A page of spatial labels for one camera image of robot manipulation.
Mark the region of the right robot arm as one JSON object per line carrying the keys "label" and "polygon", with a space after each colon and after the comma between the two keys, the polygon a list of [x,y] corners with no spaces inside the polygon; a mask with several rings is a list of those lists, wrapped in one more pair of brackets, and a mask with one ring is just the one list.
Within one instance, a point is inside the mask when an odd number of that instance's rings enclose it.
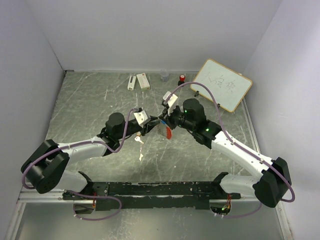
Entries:
{"label": "right robot arm", "polygon": [[281,157],[272,159],[236,140],[223,128],[207,119],[204,107],[195,98],[183,102],[183,107],[165,106],[159,118],[171,129],[183,128],[201,145],[229,157],[250,176],[226,174],[212,186],[212,193],[223,199],[229,193],[255,196],[263,205],[274,208],[292,191],[288,163]]}

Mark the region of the metal key holder red handle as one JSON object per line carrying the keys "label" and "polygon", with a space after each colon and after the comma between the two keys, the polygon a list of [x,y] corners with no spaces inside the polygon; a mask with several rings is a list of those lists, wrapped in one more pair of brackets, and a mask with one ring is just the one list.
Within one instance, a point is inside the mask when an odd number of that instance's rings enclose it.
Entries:
{"label": "metal key holder red handle", "polygon": [[157,127],[157,132],[159,135],[161,135],[162,137],[170,140],[172,138],[172,131],[171,129],[164,125],[164,124],[161,124]]}

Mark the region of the yellow framed whiteboard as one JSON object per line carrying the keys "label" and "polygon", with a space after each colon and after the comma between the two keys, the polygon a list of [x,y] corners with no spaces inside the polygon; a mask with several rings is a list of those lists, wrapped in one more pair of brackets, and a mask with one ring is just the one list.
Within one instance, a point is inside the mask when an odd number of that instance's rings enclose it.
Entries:
{"label": "yellow framed whiteboard", "polygon": [[192,84],[190,88],[193,91],[211,101],[206,89],[210,90],[215,102],[229,113],[236,110],[253,85],[247,77],[212,59],[206,60],[193,81],[204,85]]}

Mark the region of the green white staple box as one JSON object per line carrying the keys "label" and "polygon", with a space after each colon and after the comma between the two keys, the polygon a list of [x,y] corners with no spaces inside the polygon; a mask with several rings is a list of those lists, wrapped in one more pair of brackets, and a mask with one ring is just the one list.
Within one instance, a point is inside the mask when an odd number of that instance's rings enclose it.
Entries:
{"label": "green white staple box", "polygon": [[142,91],[149,90],[151,88],[148,78],[145,73],[140,73],[136,75],[138,83]]}

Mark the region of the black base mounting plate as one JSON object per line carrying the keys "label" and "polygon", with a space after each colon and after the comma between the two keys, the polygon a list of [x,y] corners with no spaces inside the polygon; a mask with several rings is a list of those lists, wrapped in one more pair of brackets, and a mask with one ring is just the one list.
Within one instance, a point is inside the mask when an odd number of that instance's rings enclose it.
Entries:
{"label": "black base mounting plate", "polygon": [[97,211],[153,208],[195,208],[209,210],[210,201],[228,197],[238,200],[239,193],[226,193],[215,181],[176,182],[93,182],[81,192],[66,190],[63,200],[95,201]]}

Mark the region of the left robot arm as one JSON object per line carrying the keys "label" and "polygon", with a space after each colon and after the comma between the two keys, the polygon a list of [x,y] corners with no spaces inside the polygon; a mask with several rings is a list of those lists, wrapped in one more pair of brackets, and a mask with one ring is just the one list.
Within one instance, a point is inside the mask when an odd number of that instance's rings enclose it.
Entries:
{"label": "left robot arm", "polygon": [[101,132],[90,139],[56,143],[44,141],[22,165],[22,185],[45,194],[53,189],[73,191],[81,199],[89,199],[94,192],[92,180],[83,172],[66,169],[68,164],[115,154],[126,138],[135,134],[144,136],[160,123],[156,116],[144,110],[132,109],[133,119],[119,112],[111,114]]}

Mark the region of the white stapler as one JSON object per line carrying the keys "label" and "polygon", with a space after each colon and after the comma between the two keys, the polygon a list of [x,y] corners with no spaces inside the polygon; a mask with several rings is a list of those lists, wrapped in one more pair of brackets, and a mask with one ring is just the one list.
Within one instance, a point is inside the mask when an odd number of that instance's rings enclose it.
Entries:
{"label": "white stapler", "polygon": [[136,76],[131,75],[128,79],[128,85],[127,85],[127,90],[128,91],[133,91],[135,89],[135,84],[136,84]]}

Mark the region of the clear jar of clips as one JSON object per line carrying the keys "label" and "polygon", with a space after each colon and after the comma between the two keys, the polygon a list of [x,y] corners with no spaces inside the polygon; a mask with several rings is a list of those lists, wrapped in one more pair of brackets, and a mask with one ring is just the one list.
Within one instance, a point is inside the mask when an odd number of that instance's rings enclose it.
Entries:
{"label": "clear jar of clips", "polygon": [[167,82],[169,80],[169,72],[165,69],[162,69],[160,71],[160,79],[163,81],[163,82]]}

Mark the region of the red black stamp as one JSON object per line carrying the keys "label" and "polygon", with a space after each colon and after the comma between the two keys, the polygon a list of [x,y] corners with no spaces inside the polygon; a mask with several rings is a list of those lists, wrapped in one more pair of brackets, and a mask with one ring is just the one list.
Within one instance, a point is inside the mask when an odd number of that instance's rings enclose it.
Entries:
{"label": "red black stamp", "polygon": [[186,80],[186,76],[184,74],[181,74],[179,76],[179,81],[178,81],[178,86],[182,85],[185,83],[185,80]]}

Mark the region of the aluminium rail frame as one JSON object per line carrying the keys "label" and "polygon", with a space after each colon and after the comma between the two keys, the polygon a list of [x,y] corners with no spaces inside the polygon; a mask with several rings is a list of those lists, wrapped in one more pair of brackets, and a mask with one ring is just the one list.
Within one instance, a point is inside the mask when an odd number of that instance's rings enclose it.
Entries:
{"label": "aluminium rail frame", "polygon": [[[127,116],[114,112],[101,132],[87,140],[44,141],[21,167],[23,186],[39,194],[62,190],[62,199],[73,202],[73,214],[79,220],[85,214],[112,211],[112,222],[106,227],[118,234],[127,231],[139,240],[154,240],[160,234],[166,240],[191,235],[190,229],[177,228],[172,219],[163,217],[161,209],[194,209],[229,219],[232,200],[242,195],[275,208],[291,190],[284,159],[269,158],[237,141],[221,124],[206,118],[198,100],[187,99],[182,107],[166,100],[162,104],[159,116],[148,115],[142,108],[131,109]],[[158,157],[149,155],[142,161],[146,171],[140,172],[140,137],[158,126],[167,132],[185,129],[182,145],[147,141],[149,149],[162,152],[165,166],[158,169]],[[206,181],[168,177],[174,163],[195,166],[206,149],[232,159],[248,175],[222,172]]]}

